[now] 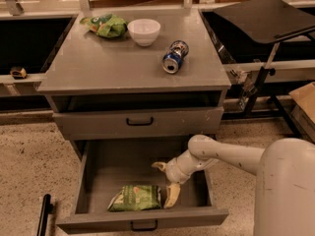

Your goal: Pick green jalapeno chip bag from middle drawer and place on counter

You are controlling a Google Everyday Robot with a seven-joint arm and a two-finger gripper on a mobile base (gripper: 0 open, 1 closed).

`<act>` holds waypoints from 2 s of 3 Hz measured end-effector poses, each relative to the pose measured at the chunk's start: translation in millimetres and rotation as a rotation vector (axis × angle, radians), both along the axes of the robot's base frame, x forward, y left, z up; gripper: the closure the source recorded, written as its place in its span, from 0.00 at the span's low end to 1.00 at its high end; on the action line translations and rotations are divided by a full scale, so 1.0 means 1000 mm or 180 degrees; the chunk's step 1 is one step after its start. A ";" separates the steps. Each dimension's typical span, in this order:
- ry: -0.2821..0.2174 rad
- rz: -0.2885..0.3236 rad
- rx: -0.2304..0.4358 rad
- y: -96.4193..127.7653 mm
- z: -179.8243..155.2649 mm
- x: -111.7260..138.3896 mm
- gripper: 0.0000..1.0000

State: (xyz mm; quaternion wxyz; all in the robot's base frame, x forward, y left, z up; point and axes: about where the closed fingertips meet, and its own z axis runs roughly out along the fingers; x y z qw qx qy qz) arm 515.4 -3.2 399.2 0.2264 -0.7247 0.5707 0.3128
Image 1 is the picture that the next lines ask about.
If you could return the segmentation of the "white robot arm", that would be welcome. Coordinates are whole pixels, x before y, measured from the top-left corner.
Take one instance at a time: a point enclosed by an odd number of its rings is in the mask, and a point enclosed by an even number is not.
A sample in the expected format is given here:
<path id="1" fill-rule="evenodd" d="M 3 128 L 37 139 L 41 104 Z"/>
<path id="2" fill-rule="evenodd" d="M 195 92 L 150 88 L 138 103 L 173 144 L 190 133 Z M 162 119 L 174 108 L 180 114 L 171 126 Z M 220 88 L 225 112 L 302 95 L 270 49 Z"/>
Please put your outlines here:
<path id="1" fill-rule="evenodd" d="M 169 181 L 165 207 L 197 171 L 221 160 L 256 176 L 253 236 L 315 236 L 315 145 L 285 138 L 265 148 L 224 144 L 195 135 L 188 148 L 154 168 Z"/>

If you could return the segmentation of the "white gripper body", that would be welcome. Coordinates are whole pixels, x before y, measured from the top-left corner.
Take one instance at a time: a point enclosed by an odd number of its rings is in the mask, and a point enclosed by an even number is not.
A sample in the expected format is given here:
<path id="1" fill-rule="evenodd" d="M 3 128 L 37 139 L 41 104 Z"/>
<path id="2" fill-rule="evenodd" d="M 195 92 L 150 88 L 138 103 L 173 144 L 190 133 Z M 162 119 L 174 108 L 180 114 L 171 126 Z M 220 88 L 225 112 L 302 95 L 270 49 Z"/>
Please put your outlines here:
<path id="1" fill-rule="evenodd" d="M 193 155 L 189 149 L 172 158 L 165 166 L 165 175 L 171 183 L 184 184 L 190 176 L 206 168 L 207 160 Z"/>

